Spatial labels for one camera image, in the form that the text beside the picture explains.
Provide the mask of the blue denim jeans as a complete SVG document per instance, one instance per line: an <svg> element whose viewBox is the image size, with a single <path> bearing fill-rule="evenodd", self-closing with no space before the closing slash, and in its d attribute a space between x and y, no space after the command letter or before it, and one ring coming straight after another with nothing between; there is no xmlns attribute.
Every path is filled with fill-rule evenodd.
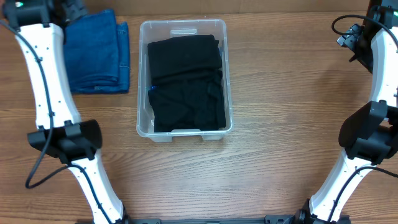
<svg viewBox="0 0 398 224"><path fill-rule="evenodd" d="M64 57L74 94L128 93L129 28L112 9L85 16L65 30Z"/></svg>

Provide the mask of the black cloth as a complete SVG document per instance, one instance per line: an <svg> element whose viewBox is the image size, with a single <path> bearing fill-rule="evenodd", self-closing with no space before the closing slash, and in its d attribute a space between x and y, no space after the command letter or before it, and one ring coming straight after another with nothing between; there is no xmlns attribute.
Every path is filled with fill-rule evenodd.
<svg viewBox="0 0 398 224"><path fill-rule="evenodd" d="M155 116L154 131L161 133L175 129L195 129L193 109L185 101L182 85L169 83L156 86L155 90L148 91Z"/></svg>
<svg viewBox="0 0 398 224"><path fill-rule="evenodd" d="M187 77L188 72L222 67L219 41L213 35L188 35L151 42L147 45L153 85Z"/></svg>
<svg viewBox="0 0 398 224"><path fill-rule="evenodd" d="M193 128L216 131L226 127L224 95L219 70L200 70L188 74L183 83L184 100L191 110Z"/></svg>

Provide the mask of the clear plastic storage bin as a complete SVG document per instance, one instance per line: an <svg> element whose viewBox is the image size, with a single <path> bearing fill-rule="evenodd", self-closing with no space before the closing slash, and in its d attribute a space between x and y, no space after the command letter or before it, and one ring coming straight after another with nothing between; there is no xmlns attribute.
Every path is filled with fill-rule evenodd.
<svg viewBox="0 0 398 224"><path fill-rule="evenodd" d="M151 42L186 35L213 35L219 41L218 48L222 59L222 86L226 127L217 131L199 129L176 129L171 132L154 131L155 116L149 103L148 91L151 88L150 67L147 45ZM229 134L234 127L231 84L229 75L229 55L227 26L221 19L191 19L145 21L139 32L139 63L137 75L137 133L154 142L171 142L176 136L201 136L204 141L218 141Z"/></svg>

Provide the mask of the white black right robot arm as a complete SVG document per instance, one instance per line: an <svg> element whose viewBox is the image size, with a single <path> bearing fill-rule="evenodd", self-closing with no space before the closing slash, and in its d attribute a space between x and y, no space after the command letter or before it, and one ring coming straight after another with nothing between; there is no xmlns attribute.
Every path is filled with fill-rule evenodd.
<svg viewBox="0 0 398 224"><path fill-rule="evenodd" d="M340 32L337 43L372 74L369 101L344 121L337 162L286 223L349 223L341 215L345 203L368 173L397 153L397 1L370 1L361 19Z"/></svg>

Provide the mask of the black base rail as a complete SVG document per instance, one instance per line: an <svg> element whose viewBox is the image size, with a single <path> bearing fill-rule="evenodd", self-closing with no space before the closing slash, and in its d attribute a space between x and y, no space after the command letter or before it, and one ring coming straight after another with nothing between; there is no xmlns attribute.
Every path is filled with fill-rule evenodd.
<svg viewBox="0 0 398 224"><path fill-rule="evenodd" d="M266 215L264 218L222 218L222 219L186 219L186 220L161 220L131 219L118 220L117 224L293 224L294 215Z"/></svg>

